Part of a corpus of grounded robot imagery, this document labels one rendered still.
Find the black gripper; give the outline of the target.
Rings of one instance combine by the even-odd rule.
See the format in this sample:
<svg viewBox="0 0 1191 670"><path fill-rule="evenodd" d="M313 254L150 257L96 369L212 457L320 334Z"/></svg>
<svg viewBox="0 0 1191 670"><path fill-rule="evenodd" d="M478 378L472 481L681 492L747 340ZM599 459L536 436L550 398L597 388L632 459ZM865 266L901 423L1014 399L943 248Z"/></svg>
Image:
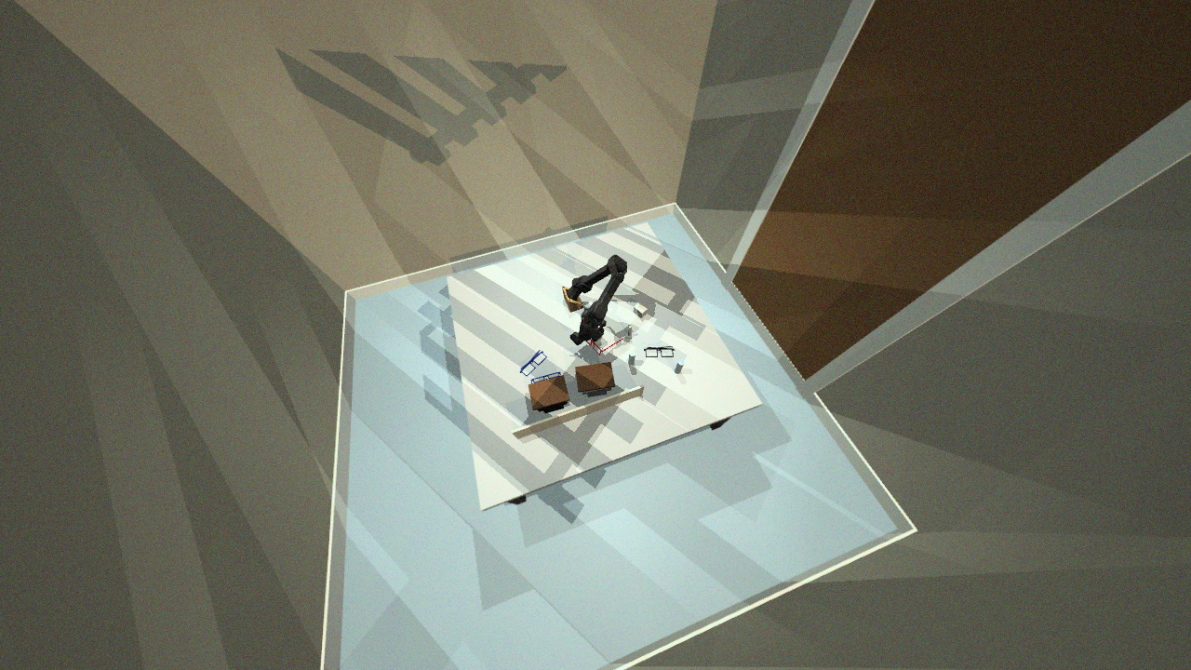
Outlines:
<svg viewBox="0 0 1191 670"><path fill-rule="evenodd" d="M593 321L596 321L596 319L593 319ZM596 323L598 323L598 321L596 321ZM607 321L604 321L604 319L603 319L601 324L599 324L599 326L601 328L605 327L606 325L607 325ZM576 346L580 346L580 344L582 344L582 340L579 339L579 332L576 332L576 331L575 332L570 332L570 340L574 342L576 344Z"/></svg>

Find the beige flat panel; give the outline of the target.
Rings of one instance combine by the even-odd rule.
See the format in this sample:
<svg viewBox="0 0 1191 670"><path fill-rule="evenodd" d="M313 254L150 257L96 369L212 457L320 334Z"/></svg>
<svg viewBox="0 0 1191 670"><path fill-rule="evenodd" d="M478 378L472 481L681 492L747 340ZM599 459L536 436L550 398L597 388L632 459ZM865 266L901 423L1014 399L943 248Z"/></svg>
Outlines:
<svg viewBox="0 0 1191 670"><path fill-rule="evenodd" d="M576 419L576 417L593 414L593 412L596 411L606 409L607 407L616 406L616 403L622 403L624 402L624 400L629 400L631 397L641 397L643 395L643 392L644 392L644 384L632 387L632 389L628 392L621 392L619 394L612 395L611 397L603 397L600 400L596 400L596 402L593 403L587 403L587 406L581 406L578 407L576 409L566 411L563 412L563 414L557 414L555 417L547 417L547 419L541 420L540 422L523 425L523 427L520 428L512 430L512 436L517 438L522 438L524 436L532 436L534 433L540 432L540 430L553 427L553 425L559 425L561 422L569 422L570 420Z"/></svg>

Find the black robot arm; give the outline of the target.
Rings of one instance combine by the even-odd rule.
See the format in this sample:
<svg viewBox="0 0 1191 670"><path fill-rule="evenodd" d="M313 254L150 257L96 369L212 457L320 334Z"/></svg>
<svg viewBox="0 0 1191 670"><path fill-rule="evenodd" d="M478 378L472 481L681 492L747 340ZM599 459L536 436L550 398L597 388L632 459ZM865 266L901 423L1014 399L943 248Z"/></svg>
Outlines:
<svg viewBox="0 0 1191 670"><path fill-rule="evenodd" d="M618 286L622 283L625 273L628 273L628 262L622 259L621 256L613 255L609 258L607 264L601 267L600 270L591 273L590 275L580 276L580 278L570 280L570 288L566 289L570 300L576 301L576 298L582 293L592 292L593 284L598 283L601 278L611 278L607 282L607 287L601 292L601 296L598 301L593 302L590 308L584 308L582 311L582 323L580 324L579 339L584 342L598 342L601 336L604 336L604 328L599 328L603 319L607 317L607 305L611 302L615 292L617 292ZM596 319L596 321L593 321Z"/></svg>

